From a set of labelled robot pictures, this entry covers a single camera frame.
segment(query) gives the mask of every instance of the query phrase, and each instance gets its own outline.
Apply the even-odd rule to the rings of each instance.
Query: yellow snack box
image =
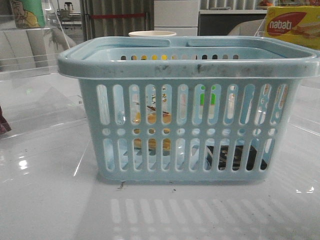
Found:
[[[271,6],[264,36],[320,50],[320,6]]]

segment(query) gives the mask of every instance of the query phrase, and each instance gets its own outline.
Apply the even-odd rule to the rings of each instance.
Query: green container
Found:
[[[46,25],[42,0],[10,0],[10,2],[17,28],[36,29]]]

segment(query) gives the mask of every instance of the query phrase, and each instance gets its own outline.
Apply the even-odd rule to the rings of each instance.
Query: white table surface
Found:
[[[0,239],[319,240],[319,93],[299,87],[263,182],[121,187],[98,175],[77,80],[0,81]]]

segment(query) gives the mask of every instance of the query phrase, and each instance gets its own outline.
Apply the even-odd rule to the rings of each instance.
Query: red label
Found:
[[[306,12],[289,12],[273,18],[266,28],[271,36],[286,34],[305,17]]]

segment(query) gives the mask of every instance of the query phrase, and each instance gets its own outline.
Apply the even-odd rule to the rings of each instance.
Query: light blue basket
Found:
[[[319,52],[270,38],[101,37],[60,54],[111,180],[251,181],[270,171]]]

